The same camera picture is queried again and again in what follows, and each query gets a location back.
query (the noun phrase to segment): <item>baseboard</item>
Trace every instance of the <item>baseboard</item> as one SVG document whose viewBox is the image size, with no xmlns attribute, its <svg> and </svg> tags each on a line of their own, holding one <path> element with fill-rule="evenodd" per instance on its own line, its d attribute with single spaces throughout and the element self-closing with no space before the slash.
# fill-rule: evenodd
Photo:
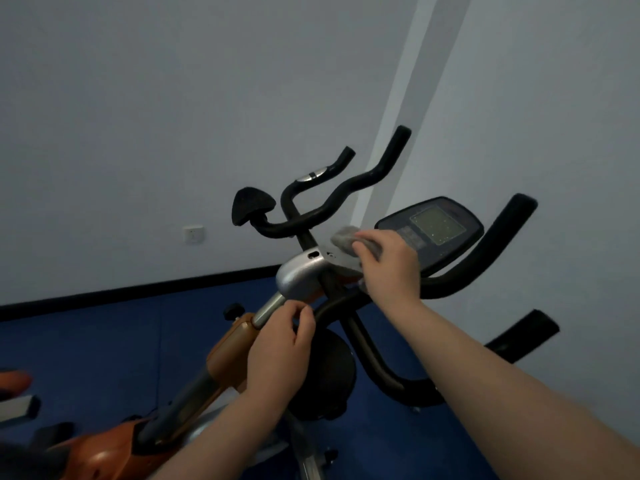
<svg viewBox="0 0 640 480">
<path fill-rule="evenodd" d="M 18 318 L 33 317 L 56 312 L 66 312 L 89 306 L 107 305 L 130 299 L 149 298 L 167 293 L 208 288 L 211 286 L 228 285 L 261 278 L 272 278 L 276 275 L 279 264 L 274 266 L 254 267 L 229 273 L 208 274 L 195 278 L 151 283 L 148 285 L 130 286 L 114 290 L 95 291 L 60 298 L 48 298 L 37 301 L 27 301 L 12 305 L 0 306 L 0 322 L 16 320 Z"/>
</svg>

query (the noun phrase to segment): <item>person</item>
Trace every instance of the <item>person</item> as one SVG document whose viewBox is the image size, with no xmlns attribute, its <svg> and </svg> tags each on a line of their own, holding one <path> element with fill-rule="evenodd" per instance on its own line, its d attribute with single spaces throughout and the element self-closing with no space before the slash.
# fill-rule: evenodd
<svg viewBox="0 0 640 480">
<path fill-rule="evenodd" d="M 640 478 L 640 449 L 421 302 L 416 252 L 397 233 L 368 230 L 357 236 L 382 247 L 377 261 L 363 244 L 353 245 L 373 301 L 501 480 Z M 240 476 L 302 385 L 315 326 L 306 304 L 288 301 L 279 308 L 251 348 L 244 393 L 155 480 Z"/>
</svg>

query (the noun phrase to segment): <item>gray rag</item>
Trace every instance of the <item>gray rag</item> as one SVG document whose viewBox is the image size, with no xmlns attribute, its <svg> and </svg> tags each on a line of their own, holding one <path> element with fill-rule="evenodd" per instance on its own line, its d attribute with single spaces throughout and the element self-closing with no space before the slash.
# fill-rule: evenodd
<svg viewBox="0 0 640 480">
<path fill-rule="evenodd" d="M 331 236 L 331 242 L 342 252 L 354 257 L 357 257 L 358 255 L 353 250 L 353 243 L 355 241 L 361 242 L 367 247 L 368 250 L 370 250 L 371 254 L 373 254 L 373 257 L 379 261 L 380 256 L 382 255 L 382 247 L 377 242 L 363 239 L 361 237 L 356 237 L 354 234 L 359 230 L 360 228 L 356 226 L 345 226 Z M 367 285 L 364 282 L 364 278 L 358 281 L 358 286 L 360 286 L 360 289 L 364 291 L 364 293 L 369 294 L 369 292 L 367 291 Z"/>
</svg>

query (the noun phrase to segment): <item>stationary bike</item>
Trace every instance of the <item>stationary bike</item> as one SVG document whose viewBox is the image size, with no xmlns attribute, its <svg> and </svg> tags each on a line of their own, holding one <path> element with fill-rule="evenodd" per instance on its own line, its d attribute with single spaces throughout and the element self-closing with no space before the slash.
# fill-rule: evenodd
<svg viewBox="0 0 640 480">
<path fill-rule="evenodd" d="M 193 436 L 196 420 L 223 391 L 244 390 L 249 349 L 272 313 L 287 299 L 313 303 L 326 296 L 314 311 L 317 331 L 307 379 L 287 413 L 293 421 L 294 451 L 301 471 L 306 472 L 303 478 L 321 477 L 322 473 L 313 448 L 304 443 L 299 420 L 334 419 L 346 410 L 356 377 L 352 351 L 368 377 L 393 400 L 420 408 L 443 403 L 443 397 L 430 379 L 400 377 L 378 352 L 357 315 L 358 309 L 371 302 L 371 297 L 358 284 L 362 278 L 359 260 L 344 250 L 318 245 L 310 233 L 311 228 L 334 215 L 350 194 L 386 177 L 410 136 L 411 130 L 399 126 L 374 168 L 347 179 L 324 204 L 304 214 L 300 214 L 293 203 L 294 197 L 336 177 L 354 158 L 355 152 L 346 147 L 331 165 L 293 181 L 280 196 L 287 218 L 281 223 L 271 223 L 267 218 L 267 213 L 276 206 L 273 197 L 252 187 L 239 190 L 232 207 L 234 225 L 249 223 L 270 239 L 295 236 L 302 247 L 303 252 L 279 268 L 278 292 L 256 313 L 245 313 L 238 304 L 228 308 L 226 316 L 233 320 L 229 331 L 212 348 L 202 370 L 170 406 L 154 417 L 124 422 L 96 435 L 79 436 L 39 453 L 42 477 L 141 480 L 149 476 L 183 446 L 185 438 Z M 395 230 L 416 250 L 421 268 L 420 297 L 437 299 L 457 293 L 484 273 L 537 205 L 531 197 L 514 195 L 485 233 L 482 223 L 468 209 L 452 199 L 437 197 L 384 217 L 376 227 Z M 433 276 L 474 244 L 476 247 L 457 265 Z M 326 328 L 336 321 L 340 322 L 350 347 Z M 486 347 L 513 363 L 558 331 L 553 320 L 534 310 Z"/>
</svg>

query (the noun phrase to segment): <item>floor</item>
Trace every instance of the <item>floor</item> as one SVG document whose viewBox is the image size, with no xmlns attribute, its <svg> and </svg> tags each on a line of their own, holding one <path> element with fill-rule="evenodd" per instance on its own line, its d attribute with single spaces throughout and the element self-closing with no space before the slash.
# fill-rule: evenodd
<svg viewBox="0 0 640 480">
<path fill-rule="evenodd" d="M 80 433 L 110 428 L 166 404 L 204 363 L 228 329 L 222 309 L 257 310 L 275 292 L 272 278 L 192 290 L 60 314 L 0 322 L 0 367 L 30 372 L 43 401 L 34 421 L 0 430 L 27 443 L 34 430 L 74 421 Z M 388 364 L 419 378 L 420 364 L 373 305 L 360 317 Z M 337 324 L 331 328 L 344 337 Z M 495 479 L 446 405 L 411 411 L 375 387 L 358 363 L 347 412 L 309 423 L 319 449 L 336 448 L 328 480 Z M 291 450 L 250 468 L 245 479 L 293 479 Z"/>
</svg>

